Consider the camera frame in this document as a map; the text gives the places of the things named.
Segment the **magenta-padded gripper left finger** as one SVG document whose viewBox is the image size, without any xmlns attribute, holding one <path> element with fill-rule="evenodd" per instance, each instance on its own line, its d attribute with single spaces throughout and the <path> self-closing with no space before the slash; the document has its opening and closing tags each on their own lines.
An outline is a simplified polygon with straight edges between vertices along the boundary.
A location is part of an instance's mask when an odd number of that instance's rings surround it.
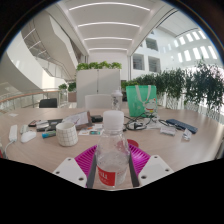
<svg viewBox="0 0 224 224">
<path fill-rule="evenodd" d="M 92 188 L 96 172 L 96 148 L 94 145 L 75 158 L 66 158 L 53 173 L 78 186 Z"/>
</svg>

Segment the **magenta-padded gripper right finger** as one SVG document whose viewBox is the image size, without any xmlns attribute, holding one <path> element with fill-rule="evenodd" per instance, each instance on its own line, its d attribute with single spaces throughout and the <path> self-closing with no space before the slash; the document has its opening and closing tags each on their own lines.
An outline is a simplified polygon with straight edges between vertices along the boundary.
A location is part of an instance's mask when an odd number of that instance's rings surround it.
<svg viewBox="0 0 224 224">
<path fill-rule="evenodd" d="M 129 145 L 129 149 L 129 169 L 134 187 L 148 185 L 173 173 L 173 170 L 159 155 L 150 156 L 134 145 Z"/>
</svg>

